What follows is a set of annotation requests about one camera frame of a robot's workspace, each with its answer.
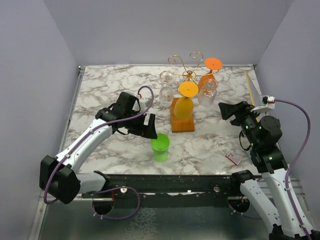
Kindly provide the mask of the green plastic wine glass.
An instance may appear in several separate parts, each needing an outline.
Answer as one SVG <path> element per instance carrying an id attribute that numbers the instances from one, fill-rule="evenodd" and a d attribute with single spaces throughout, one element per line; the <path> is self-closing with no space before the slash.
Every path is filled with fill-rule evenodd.
<path id="1" fill-rule="evenodd" d="M 168 158 L 168 150 L 171 144 L 169 137 L 164 133 L 158 133 L 157 139 L 152 139 L 150 144 L 153 151 L 153 158 L 157 162 L 165 162 Z"/>

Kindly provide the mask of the clear glass tumbler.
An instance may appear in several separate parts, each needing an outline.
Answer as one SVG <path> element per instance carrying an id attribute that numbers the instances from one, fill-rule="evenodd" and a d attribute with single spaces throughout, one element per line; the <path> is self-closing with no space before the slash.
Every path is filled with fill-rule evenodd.
<path id="1" fill-rule="evenodd" d="M 199 105 L 203 107 L 210 107 L 216 98 L 218 86 L 219 84 L 215 79 L 206 79 L 199 92 Z"/>

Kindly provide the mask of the orange plastic wine glass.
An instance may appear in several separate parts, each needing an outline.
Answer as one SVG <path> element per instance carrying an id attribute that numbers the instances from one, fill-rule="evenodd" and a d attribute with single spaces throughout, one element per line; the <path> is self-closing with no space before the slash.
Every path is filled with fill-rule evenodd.
<path id="1" fill-rule="evenodd" d="M 208 79 L 215 80 L 214 72 L 217 73 L 223 67 L 222 61 L 220 59 L 214 58 L 214 57 L 207 58 L 204 61 L 204 65 L 206 68 L 209 69 L 209 72 L 202 75 L 202 77 L 200 78 L 200 80 L 198 82 L 198 92 L 200 92 L 200 90 L 204 86 L 206 80 L 208 80 Z"/>

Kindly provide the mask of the clear wine glass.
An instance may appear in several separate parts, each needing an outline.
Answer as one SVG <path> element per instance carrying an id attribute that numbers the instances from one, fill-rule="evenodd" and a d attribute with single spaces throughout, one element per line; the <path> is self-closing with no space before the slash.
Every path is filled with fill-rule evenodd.
<path id="1" fill-rule="evenodd" d="M 159 102 L 163 107 L 170 107 L 174 100 L 174 90 L 171 87 L 177 76 L 171 71 L 163 71 L 159 75 L 159 80 L 164 84 L 159 91 Z"/>

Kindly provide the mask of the yellow plastic wine glass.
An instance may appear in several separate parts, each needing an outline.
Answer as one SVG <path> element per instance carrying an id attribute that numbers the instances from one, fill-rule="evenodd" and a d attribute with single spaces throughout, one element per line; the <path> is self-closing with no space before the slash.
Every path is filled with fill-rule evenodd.
<path id="1" fill-rule="evenodd" d="M 193 113 L 192 98 L 199 92 L 198 85 L 192 81 L 185 81 L 179 85 L 178 92 L 181 97 L 175 103 L 173 113 L 178 119 L 188 119 Z"/>

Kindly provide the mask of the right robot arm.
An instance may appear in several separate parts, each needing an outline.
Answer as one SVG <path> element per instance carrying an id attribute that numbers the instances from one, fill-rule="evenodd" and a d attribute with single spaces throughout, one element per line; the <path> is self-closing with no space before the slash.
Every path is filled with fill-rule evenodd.
<path id="1" fill-rule="evenodd" d="M 271 240 L 318 240 L 319 231 L 308 221 L 295 194 L 290 172 L 294 163 L 287 164 L 277 143 L 282 137 L 280 121 L 270 115 L 257 120 L 262 113 L 274 110 L 277 99 L 264 96 L 261 106 L 246 101 L 237 104 L 220 102 L 221 118 L 231 125 L 240 126 L 250 143 L 249 154 L 253 165 L 261 174 L 270 194 L 269 199 L 258 181 L 248 170 L 232 174 L 229 189 L 236 195 L 244 195 L 260 215 Z"/>

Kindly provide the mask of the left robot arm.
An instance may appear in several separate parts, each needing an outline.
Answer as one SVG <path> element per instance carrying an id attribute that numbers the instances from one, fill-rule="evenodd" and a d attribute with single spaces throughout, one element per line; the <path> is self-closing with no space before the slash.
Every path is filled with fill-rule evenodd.
<path id="1" fill-rule="evenodd" d="M 100 172 L 80 175 L 85 160 L 106 139 L 119 129 L 146 139 L 157 139 L 155 114 L 145 124 L 147 111 L 154 98 L 143 99 L 139 93 L 121 92 L 115 103 L 100 109 L 89 127 L 64 151 L 51 157 L 46 155 L 40 163 L 39 187 L 44 191 L 43 201 L 49 205 L 56 201 L 69 204 L 78 194 L 94 192 L 106 197 L 111 190 L 108 177 Z"/>

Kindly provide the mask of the red white small box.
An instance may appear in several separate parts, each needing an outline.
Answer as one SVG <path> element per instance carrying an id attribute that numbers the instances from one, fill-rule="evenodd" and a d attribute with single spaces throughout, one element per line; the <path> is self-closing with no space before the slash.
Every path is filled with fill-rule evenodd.
<path id="1" fill-rule="evenodd" d="M 236 166 L 238 166 L 241 162 L 241 159 L 233 152 L 233 151 L 229 151 L 225 157 L 227 159 L 229 159 L 233 164 L 235 164 Z"/>

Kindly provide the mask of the black mounting rail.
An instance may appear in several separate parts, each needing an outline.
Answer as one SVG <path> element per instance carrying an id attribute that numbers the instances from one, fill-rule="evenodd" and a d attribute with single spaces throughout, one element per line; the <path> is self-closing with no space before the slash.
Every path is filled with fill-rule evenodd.
<path id="1" fill-rule="evenodd" d="M 258 179 L 249 170 L 231 175 L 109 174 L 102 193 L 83 193 L 103 205 L 134 208 L 227 207 L 228 199 L 242 196 L 240 185 Z"/>

